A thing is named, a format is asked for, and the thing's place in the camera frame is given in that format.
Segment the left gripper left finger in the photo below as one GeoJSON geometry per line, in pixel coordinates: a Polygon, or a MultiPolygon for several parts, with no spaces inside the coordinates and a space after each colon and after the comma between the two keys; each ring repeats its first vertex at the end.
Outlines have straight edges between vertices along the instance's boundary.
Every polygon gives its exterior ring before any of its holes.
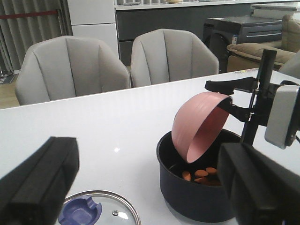
{"type": "Polygon", "coordinates": [[[53,225],[79,170],[76,138],[50,137],[0,180],[2,225],[53,225]]]}

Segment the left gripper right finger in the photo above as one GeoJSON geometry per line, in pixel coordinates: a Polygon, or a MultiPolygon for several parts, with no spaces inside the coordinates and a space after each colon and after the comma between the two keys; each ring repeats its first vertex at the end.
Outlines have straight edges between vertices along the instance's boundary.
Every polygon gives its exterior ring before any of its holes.
{"type": "Polygon", "coordinates": [[[239,225],[300,223],[299,175],[245,143],[223,143],[217,170],[239,225]]]}

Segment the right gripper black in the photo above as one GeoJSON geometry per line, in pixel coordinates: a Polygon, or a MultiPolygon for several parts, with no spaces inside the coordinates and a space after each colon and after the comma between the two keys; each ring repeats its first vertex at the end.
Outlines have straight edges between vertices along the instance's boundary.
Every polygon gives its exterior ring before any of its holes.
{"type": "Polygon", "coordinates": [[[270,85],[270,79],[276,54],[277,51],[275,50],[263,50],[262,60],[256,77],[259,82],[257,89],[256,79],[254,77],[246,77],[229,81],[206,81],[205,83],[204,88],[206,90],[225,95],[234,94],[234,90],[251,93],[254,89],[256,89],[250,100],[251,111],[249,108],[243,108],[236,105],[217,105],[219,108],[225,110],[239,121],[245,122],[241,135],[242,143],[252,145],[258,126],[267,125],[275,96],[273,89],[274,86],[270,85]]]}

